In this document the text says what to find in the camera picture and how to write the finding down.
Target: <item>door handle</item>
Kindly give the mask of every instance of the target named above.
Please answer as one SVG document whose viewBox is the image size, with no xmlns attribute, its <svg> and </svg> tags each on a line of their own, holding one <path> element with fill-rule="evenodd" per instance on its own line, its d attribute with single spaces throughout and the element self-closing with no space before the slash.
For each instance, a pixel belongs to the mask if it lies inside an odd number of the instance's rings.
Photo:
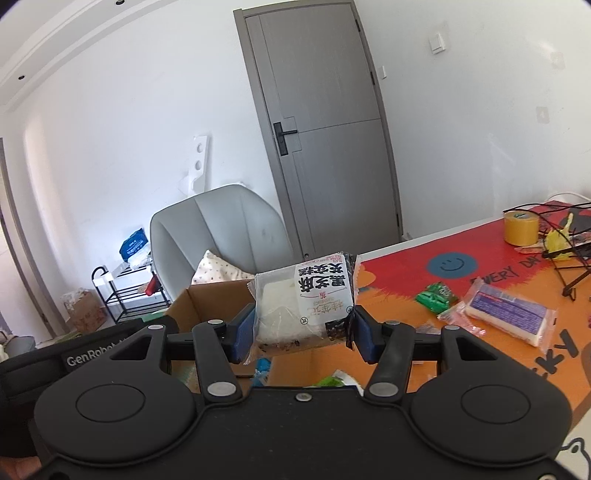
<svg viewBox="0 0 591 480">
<path fill-rule="evenodd" d="M 281 157 L 284 157 L 285 155 L 289 155 L 289 152 L 287 151 L 287 144 L 285 143 L 285 136 L 296 134 L 297 130 L 288 130 L 287 132 L 284 132 L 283 127 L 281 126 L 281 122 L 274 123 L 273 130 L 275 130 L 275 136 L 277 137 L 277 145 L 279 146 L 279 155 Z"/>
</svg>

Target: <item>table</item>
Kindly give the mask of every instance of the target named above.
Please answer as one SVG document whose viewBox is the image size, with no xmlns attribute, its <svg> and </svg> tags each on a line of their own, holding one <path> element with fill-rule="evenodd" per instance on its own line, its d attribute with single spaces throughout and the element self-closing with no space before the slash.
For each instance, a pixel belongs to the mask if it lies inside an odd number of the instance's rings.
<svg viewBox="0 0 591 480">
<path fill-rule="evenodd" d="M 441 327 L 444 324 L 414 296 L 436 281 L 445 282 L 461 296 L 472 279 L 482 277 L 494 286 L 557 310 L 558 320 L 546 354 L 483 322 L 474 320 L 474 324 L 487 330 L 485 341 L 565 393 L 573 409 L 573 424 L 558 459 L 580 478 L 591 480 L 591 460 L 585 450 L 585 439 L 591 444 L 591 413 L 587 413 L 591 407 L 591 277 L 577 286 L 576 301 L 563 297 L 563 285 L 552 263 L 540 254 L 517 253 L 504 242 L 503 232 L 503 220 L 491 218 L 361 255 L 356 302 L 379 322 L 399 320 L 415 327 L 432 322 Z M 582 271 L 568 272 L 574 279 Z M 282 365 L 282 372 L 289 364 L 294 365 L 290 378 L 294 385 L 309 385 L 336 369 L 365 385 L 375 368 L 344 345 L 276 357 L 275 362 Z M 413 365 L 408 390 L 415 391 L 435 374 L 435 362 Z"/>
</svg>

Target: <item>blue gripper pad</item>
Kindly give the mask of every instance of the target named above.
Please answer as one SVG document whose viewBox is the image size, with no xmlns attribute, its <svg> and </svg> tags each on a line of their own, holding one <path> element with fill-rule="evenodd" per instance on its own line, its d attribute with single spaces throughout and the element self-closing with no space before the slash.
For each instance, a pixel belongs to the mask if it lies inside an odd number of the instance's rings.
<svg viewBox="0 0 591 480">
<path fill-rule="evenodd" d="M 241 322 L 237 322 L 236 340 L 230 348 L 230 356 L 228 360 L 232 363 L 241 363 L 248 356 L 248 351 L 251 348 L 253 340 L 253 327 L 255 324 L 256 311 L 254 306 L 252 310 L 243 318 Z"/>
<path fill-rule="evenodd" d="M 385 348 L 382 326 L 360 305 L 355 306 L 353 317 L 353 340 L 363 360 L 375 364 Z"/>
</svg>

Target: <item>black metal rack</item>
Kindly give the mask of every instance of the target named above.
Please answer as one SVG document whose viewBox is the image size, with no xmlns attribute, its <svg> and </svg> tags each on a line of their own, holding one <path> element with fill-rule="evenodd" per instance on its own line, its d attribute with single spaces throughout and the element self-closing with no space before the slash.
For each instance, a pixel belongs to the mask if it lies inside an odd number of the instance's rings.
<svg viewBox="0 0 591 480">
<path fill-rule="evenodd" d="M 96 267 L 92 271 L 92 280 L 93 280 L 93 284 L 95 285 L 96 292 L 99 294 L 100 299 L 103 301 L 103 304 L 105 305 L 107 311 L 109 312 L 109 315 L 111 316 L 111 318 L 113 318 L 113 321 L 115 323 L 124 322 L 126 320 L 131 320 L 133 318 L 137 318 L 142 315 L 156 312 L 157 310 L 161 310 L 165 307 L 170 307 L 170 301 L 166 297 L 166 294 L 164 293 L 164 289 L 162 287 L 162 284 L 160 283 L 160 280 L 158 279 L 158 277 L 154 271 L 152 271 L 152 278 L 156 279 L 156 282 L 158 284 L 158 291 L 161 293 L 163 299 L 159 300 L 159 301 L 153 301 L 150 303 L 142 304 L 142 305 L 135 306 L 135 307 L 129 307 L 129 306 L 125 305 L 126 301 L 139 300 L 144 297 L 148 298 L 148 295 L 145 292 L 141 292 L 139 290 L 139 288 L 143 284 L 118 289 L 115 285 L 115 280 L 117 278 L 125 277 L 127 275 L 132 274 L 132 273 L 137 273 L 137 272 L 146 270 L 147 268 L 150 268 L 149 264 L 144 267 L 136 268 L 134 270 L 132 270 L 129 266 L 127 266 L 118 275 L 114 276 L 113 280 L 105 281 L 104 285 L 109 286 L 112 291 L 111 294 L 109 296 L 107 296 L 107 298 L 105 298 L 103 293 L 100 291 L 100 288 L 99 288 L 99 286 L 96 285 L 95 280 L 97 279 L 97 276 L 96 276 L 97 273 L 99 273 L 99 276 L 103 276 L 103 275 L 107 274 L 109 271 L 105 267 Z M 118 306 L 121 309 L 120 313 L 113 312 L 112 307 L 115 307 L 115 306 Z"/>
</svg>

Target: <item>tape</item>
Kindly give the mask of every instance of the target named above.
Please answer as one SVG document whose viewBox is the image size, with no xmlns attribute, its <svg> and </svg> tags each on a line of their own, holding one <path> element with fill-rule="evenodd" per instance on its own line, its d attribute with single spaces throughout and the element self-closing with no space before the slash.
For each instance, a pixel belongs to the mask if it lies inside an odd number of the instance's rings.
<svg viewBox="0 0 591 480">
<path fill-rule="evenodd" d="M 530 212 L 505 214 L 505 242 L 518 247 L 528 247 L 538 242 L 540 219 Z"/>
</svg>

